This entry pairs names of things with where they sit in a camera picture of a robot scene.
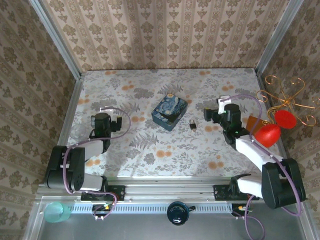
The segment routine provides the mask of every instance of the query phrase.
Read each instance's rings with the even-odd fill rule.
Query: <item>cable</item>
[[[288,210],[286,207],[282,207],[283,210],[285,210],[287,213],[289,213],[290,215],[292,216],[296,216],[296,217],[299,217],[302,213],[302,210],[301,210],[301,201],[300,201],[300,198],[299,198],[299,194],[298,194],[298,190],[293,182],[293,180],[291,179],[289,173],[287,172],[286,168],[280,163],[280,161],[275,157],[273,156],[273,154],[271,152],[269,152],[268,150],[264,149],[263,147],[261,147],[254,139],[253,139],[253,136],[252,136],[252,133],[253,133],[253,130],[256,128],[256,126],[258,125],[259,123],[259,120],[261,119],[261,116],[262,116],[262,107],[260,105],[260,102],[258,99],[256,99],[255,97],[251,96],[251,95],[247,95],[247,94],[240,94],[240,95],[236,95],[236,96],[231,96],[231,97],[228,97],[228,98],[225,98],[225,99],[221,99],[220,101],[221,102],[225,102],[225,101],[228,101],[228,100],[232,100],[232,99],[238,99],[238,98],[241,98],[241,97],[245,97],[245,98],[249,98],[249,99],[253,99],[258,107],[259,107],[259,115],[258,115],[258,118],[257,120],[255,121],[252,129],[250,130],[250,133],[249,133],[249,137],[250,137],[250,140],[252,142],[252,144],[254,144],[258,149],[260,149],[262,152],[264,152],[265,154],[267,154],[271,159],[273,159],[280,167],[280,169],[282,170],[282,172],[284,173],[285,177],[287,178],[291,188],[292,188],[292,191],[293,191],[293,194],[294,194],[294,197],[295,197],[295,200],[296,200],[296,203],[297,203],[297,213],[295,212],[292,212],[290,210]],[[249,202],[254,198],[255,196],[252,195],[249,200],[247,201],[246,203],[246,209],[248,209],[248,206],[249,206]],[[263,236],[261,238],[261,240],[265,239],[265,236],[266,236],[266,233],[265,233],[265,228],[264,226],[262,225],[262,223],[255,217],[253,216],[247,216],[247,211],[245,211],[245,214],[244,214],[244,225],[245,225],[245,230],[246,230],[246,233],[248,234],[249,238],[251,240],[254,240],[252,238],[252,236],[250,235],[249,233],[249,229],[248,229],[248,223],[247,223],[247,218],[251,218],[251,219],[254,219],[255,221],[257,221],[261,228],[262,228],[262,231],[263,231]]]
[[[64,153],[64,157],[63,157],[63,163],[62,163],[62,178],[63,178],[63,185],[64,185],[64,188],[65,190],[67,191],[68,194],[74,194],[75,192],[72,191],[69,186],[68,186],[68,181],[67,181],[67,159],[68,159],[68,155],[69,155],[69,152],[71,149],[74,149],[76,147],[80,147],[81,145],[83,144],[86,144],[86,143],[89,143],[89,142],[93,142],[93,141],[103,141],[103,140],[113,140],[113,139],[118,139],[118,138],[121,138],[123,137],[124,135],[126,135],[130,128],[131,128],[131,119],[130,119],[130,116],[128,113],[126,113],[125,111],[121,110],[120,108],[117,108],[117,107],[101,107],[100,108],[100,111],[103,111],[103,110],[108,110],[108,109],[113,109],[113,110],[117,110],[123,114],[125,114],[128,119],[129,119],[129,127],[127,128],[127,130],[121,134],[120,136],[115,136],[115,137],[100,137],[100,138],[94,138],[94,139],[87,139],[87,140],[84,140],[84,141],[81,141],[81,142],[78,142],[76,144],[73,144],[73,145],[70,145],[67,150],[65,151]],[[111,195],[113,196],[113,199],[114,199],[114,202],[112,204],[112,208],[110,209],[110,211],[104,216],[104,218],[108,217],[111,212],[113,211],[114,208],[116,208],[116,205],[117,205],[117,196],[112,193],[112,192],[103,192],[103,191],[77,191],[77,193],[82,193],[82,192],[85,192],[85,193],[89,193],[89,194],[95,194],[95,195]]]

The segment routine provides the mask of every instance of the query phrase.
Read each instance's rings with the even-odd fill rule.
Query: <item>translucent cup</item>
[[[48,223],[59,223],[66,221],[70,215],[70,209],[58,201],[50,203],[44,210],[44,219]]]

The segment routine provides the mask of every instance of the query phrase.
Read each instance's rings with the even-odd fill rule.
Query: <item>black mug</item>
[[[171,223],[181,226],[188,220],[189,212],[195,209],[195,206],[188,207],[181,201],[175,201],[169,205],[166,215]]]

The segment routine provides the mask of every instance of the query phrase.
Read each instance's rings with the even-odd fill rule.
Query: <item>orange object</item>
[[[245,129],[247,129],[249,132],[251,131],[251,129],[254,127],[256,121],[257,121],[258,118],[254,117],[254,116],[249,116],[248,118],[248,122],[246,123],[246,127]],[[255,135],[256,132],[262,128],[264,125],[262,123],[262,120],[260,119],[257,126],[255,127],[255,129],[253,130],[252,134]]]
[[[287,110],[279,110],[274,114],[276,123],[284,129],[293,129],[297,125],[296,117]]]
[[[261,127],[254,135],[255,139],[266,148],[275,144],[281,135],[281,129],[276,124],[268,124]]]

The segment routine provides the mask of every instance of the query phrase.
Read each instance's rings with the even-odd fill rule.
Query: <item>red object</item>
[[[254,135],[255,139],[266,148],[275,144],[281,135],[281,129],[276,124],[268,124],[261,127]]]
[[[284,129],[293,129],[297,125],[297,119],[287,110],[276,111],[274,119],[276,123]]]

